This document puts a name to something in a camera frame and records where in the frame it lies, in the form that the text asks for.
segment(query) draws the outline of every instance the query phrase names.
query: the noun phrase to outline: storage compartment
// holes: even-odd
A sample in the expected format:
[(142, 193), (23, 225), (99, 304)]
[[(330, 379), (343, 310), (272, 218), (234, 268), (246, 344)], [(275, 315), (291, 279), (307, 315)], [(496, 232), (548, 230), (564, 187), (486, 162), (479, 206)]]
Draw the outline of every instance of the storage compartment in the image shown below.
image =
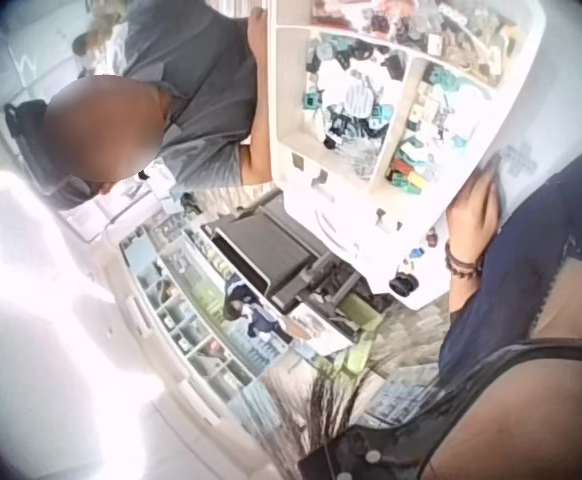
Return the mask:
[[(420, 21), (412, 18), (422, 13), (418, 9), (429, 9), (426, 18), (431, 25), (427, 28), (432, 30), (426, 42), (422, 37), (418, 43), (411, 37), (411, 41), (404, 41), (404, 32), (402, 36), (396, 33), (401, 26), (391, 21), (386, 32), (355, 22), (327, 24), (324, 18), (316, 19), (314, 0), (277, 0), (270, 5), (274, 181), (285, 191), (285, 207), (287, 203), (293, 205), (293, 212), (287, 207), (292, 217), (359, 270), (374, 293), (387, 293), (404, 257), (440, 218), (483, 159), (529, 73), (546, 19), (538, 0), (449, 0), (441, 8), (425, 0), (320, 3), (325, 9), (358, 9), (358, 18), (364, 17), (364, 21), (378, 14), (376, 10), (382, 5), (411, 5), (413, 9), (417, 3), (413, 12), (400, 14), (406, 18), (402, 27), (406, 23), (407, 36), (411, 24)], [(481, 5), (487, 10), (479, 10)], [(434, 25), (436, 19), (442, 19), (438, 26)], [(478, 31), (476, 25), (483, 25), (484, 31)], [(482, 50), (474, 51), (475, 65), (471, 68), (455, 57), (449, 58), (448, 48), (453, 43), (447, 30), (456, 41), (471, 44), (464, 45), (465, 50)], [(312, 52), (319, 47), (323, 50), (320, 55), (326, 52), (329, 57), (332, 52), (331, 47), (324, 47), (326, 42), (336, 45), (336, 52), (348, 49), (352, 54), (351, 47), (339, 37), (347, 39), (353, 48), (361, 45), (357, 42), (360, 40), (374, 45), (378, 65), (382, 63), (380, 57), (388, 52), (399, 52), (399, 58), (404, 59), (404, 77), (397, 82), (399, 91), (389, 95), (386, 102), (375, 102), (376, 106), (390, 103), (393, 112), (377, 158), (363, 174), (343, 161), (338, 149), (325, 148), (324, 138), (333, 121), (324, 122), (326, 127), (319, 131), (311, 113), (307, 114), (316, 102), (322, 100), (322, 107), (331, 102), (324, 98), (324, 82), (312, 78), (318, 63)], [(331, 71), (345, 70), (337, 59), (323, 61), (321, 66), (328, 62)], [(353, 65), (349, 69), (359, 70)], [(375, 75), (382, 76), (385, 71), (375, 69)], [(332, 88), (348, 92), (350, 85)], [(310, 101), (307, 93), (314, 94)], [(346, 109), (344, 113), (354, 116)]]

